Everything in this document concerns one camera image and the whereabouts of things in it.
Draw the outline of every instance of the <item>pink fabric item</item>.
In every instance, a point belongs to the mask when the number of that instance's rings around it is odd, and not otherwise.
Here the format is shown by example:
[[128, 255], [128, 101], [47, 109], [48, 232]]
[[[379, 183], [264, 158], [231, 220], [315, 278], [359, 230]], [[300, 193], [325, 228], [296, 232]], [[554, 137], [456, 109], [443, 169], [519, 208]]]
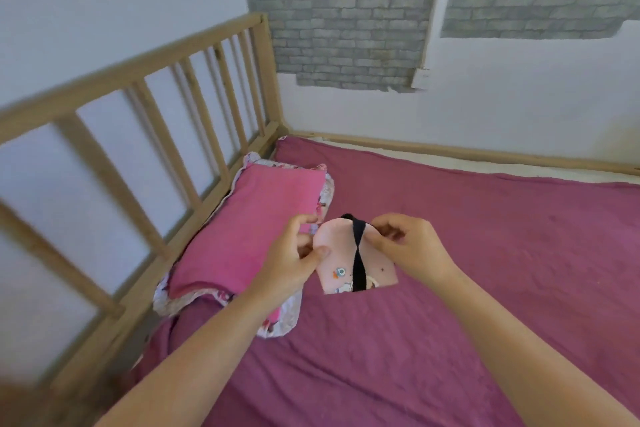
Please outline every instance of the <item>pink fabric item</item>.
[[[449, 171], [293, 137], [277, 157], [327, 164], [328, 220], [431, 220], [466, 273], [640, 415], [639, 187]], [[204, 426], [521, 426], [442, 302], [398, 279], [325, 295], [312, 275], [298, 325], [252, 342]], [[172, 318], [135, 379], [219, 309], [200, 298]]]
[[187, 246], [170, 278], [169, 298], [205, 287], [244, 291], [289, 218], [315, 214], [325, 174], [249, 164], [232, 196]]

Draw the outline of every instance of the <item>person's right hand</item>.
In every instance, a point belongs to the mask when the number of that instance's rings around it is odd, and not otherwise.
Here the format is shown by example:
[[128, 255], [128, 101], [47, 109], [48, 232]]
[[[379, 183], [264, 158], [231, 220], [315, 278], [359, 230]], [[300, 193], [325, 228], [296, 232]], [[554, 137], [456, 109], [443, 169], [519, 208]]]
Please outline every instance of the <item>person's right hand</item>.
[[429, 221], [388, 213], [374, 218], [371, 224], [381, 235], [365, 232], [365, 239], [432, 289], [458, 269]]

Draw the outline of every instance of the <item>pink pillow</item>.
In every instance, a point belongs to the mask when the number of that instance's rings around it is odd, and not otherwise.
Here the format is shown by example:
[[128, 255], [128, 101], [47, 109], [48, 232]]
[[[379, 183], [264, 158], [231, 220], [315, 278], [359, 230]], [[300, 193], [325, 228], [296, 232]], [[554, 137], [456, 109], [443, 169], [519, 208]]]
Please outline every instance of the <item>pink pillow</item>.
[[[169, 298], [207, 287], [244, 291], [289, 218], [316, 213], [325, 174], [248, 164], [233, 194], [187, 246], [169, 280]], [[277, 319], [278, 311], [269, 316]]]

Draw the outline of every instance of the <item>pink sleep mask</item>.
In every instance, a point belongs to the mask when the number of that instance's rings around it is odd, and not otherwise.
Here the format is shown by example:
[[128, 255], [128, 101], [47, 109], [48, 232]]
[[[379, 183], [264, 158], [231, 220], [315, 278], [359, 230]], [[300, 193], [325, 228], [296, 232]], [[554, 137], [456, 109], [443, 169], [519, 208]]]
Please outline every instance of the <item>pink sleep mask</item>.
[[379, 234], [372, 225], [351, 214], [325, 221], [318, 228], [314, 247], [326, 245], [331, 249], [316, 270], [325, 294], [397, 284], [396, 266], [362, 238], [365, 230]]

